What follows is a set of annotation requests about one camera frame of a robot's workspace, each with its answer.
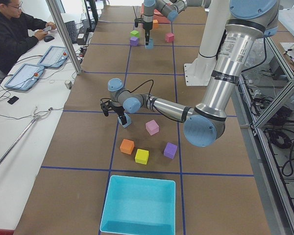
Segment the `pink cube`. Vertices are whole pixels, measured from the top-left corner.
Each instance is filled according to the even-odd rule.
[[[155,120],[151,120],[145,124],[146,130],[152,136],[159,132],[159,126]]]
[[[163,152],[163,155],[173,159],[175,156],[176,150],[177,150],[177,146],[173,143],[168,142],[165,148],[165,151]]]
[[[166,34],[166,42],[171,43],[174,41],[174,34],[173,33],[167,33]]]

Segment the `smartphone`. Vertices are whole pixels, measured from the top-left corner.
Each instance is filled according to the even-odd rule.
[[[46,28],[43,29],[44,32],[48,32],[51,30],[51,25],[47,26]]]
[[[13,96],[12,98],[10,98],[10,99],[8,100],[8,103],[9,103],[9,104],[14,104],[15,101],[17,101],[18,99],[19,99],[18,97]]]

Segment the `label sticker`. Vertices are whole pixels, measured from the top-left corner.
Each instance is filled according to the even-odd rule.
[[[238,82],[239,82],[239,77],[238,76],[225,74],[225,73],[218,72],[218,71],[215,71],[215,70],[212,71],[211,76],[214,77],[216,80],[230,82],[230,83],[233,83],[235,85],[237,85]]]
[[[220,56],[244,64],[252,45],[251,40],[242,37],[226,37],[220,50]]]

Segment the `hand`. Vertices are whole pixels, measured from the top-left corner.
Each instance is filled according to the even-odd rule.
[[[49,25],[51,26],[51,29],[52,29],[52,30],[55,30],[55,29],[57,28],[57,26],[55,26],[54,22],[48,22],[48,23],[46,24],[46,27],[48,27]]]
[[[34,36],[40,41],[43,40],[48,32],[44,32],[42,29],[39,29],[35,32]]]

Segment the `eyeglasses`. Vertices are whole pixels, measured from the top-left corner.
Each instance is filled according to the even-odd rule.
[[[16,6],[11,6],[11,5],[9,5],[9,4],[8,4],[7,6],[11,6],[11,7],[16,8],[16,9],[18,9],[18,10],[21,10],[22,4],[23,4],[23,2],[20,2],[20,5],[19,5],[18,7],[16,7]]]

